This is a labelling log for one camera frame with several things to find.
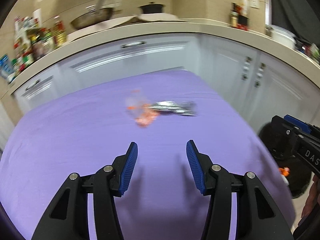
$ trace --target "purple table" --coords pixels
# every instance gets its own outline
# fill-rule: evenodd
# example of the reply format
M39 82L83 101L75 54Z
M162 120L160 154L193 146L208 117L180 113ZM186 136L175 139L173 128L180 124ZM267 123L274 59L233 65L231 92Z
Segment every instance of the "purple table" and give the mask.
M151 102L193 100L197 116L163 115L140 128L125 106L125 99L136 88ZM30 240L70 173L95 173L125 154L135 141L139 153L129 189L115 199L124 239L198 240L210 197L196 189L186 157L190 139L199 152L229 172L256 173L287 222L293 223L291 195L271 155L239 114L188 71L104 83L28 112L10 136L0 161L0 202ZM88 211L91 239L96 239L92 196ZM234 208L232 217L230 239L234 239L236 226Z

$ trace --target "metal pin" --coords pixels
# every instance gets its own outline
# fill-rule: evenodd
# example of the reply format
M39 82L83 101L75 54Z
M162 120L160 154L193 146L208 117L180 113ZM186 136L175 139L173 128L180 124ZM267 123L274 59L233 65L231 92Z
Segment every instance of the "metal pin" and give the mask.
M248 178L253 179L256 175L253 172L249 171L247 173L247 176L248 176Z
M112 167L111 165L107 165L107 166L105 166L105 167L103 168L103 170L104 170L105 172L110 172L110 171L113 170L113 167Z
M214 171L220 171L221 167L219 165L215 164L215 165L212 165L211 169L213 169Z
M76 173L72 173L72 174L70 174L70 176L69 176L69 179L71 179L71 180L74 180L74 179L76 179L76 178L78 178L78 174L76 174Z

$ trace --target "cabinet door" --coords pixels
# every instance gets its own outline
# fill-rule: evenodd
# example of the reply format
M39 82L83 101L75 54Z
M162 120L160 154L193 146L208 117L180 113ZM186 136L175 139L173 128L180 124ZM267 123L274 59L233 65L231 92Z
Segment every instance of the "cabinet door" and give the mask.
M244 112L244 118L256 132L275 115L289 114L311 122L320 102L319 89L312 82L264 53L261 53L256 74L260 74L256 76L257 86L250 90Z
M36 75L15 93L23 113L66 94L58 66L52 66Z
M195 72L193 34L158 34L115 41L78 53L61 67L74 91L129 76L184 68Z
M257 51L243 44L201 35L199 75L240 114L252 83Z

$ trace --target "white container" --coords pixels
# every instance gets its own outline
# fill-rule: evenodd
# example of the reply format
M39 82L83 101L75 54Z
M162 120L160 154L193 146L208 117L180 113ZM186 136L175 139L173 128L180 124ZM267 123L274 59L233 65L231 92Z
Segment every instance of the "white container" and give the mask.
M273 28L272 39L274 41L277 41L290 49L295 48L296 42L294 40L295 35L293 33L279 26L271 25L271 27Z

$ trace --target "wall socket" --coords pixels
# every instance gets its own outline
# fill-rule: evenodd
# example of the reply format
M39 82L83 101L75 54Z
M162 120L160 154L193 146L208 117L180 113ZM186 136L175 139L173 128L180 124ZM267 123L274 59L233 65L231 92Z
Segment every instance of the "wall socket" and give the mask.
M259 9L259 1L258 0L250 0L250 7Z

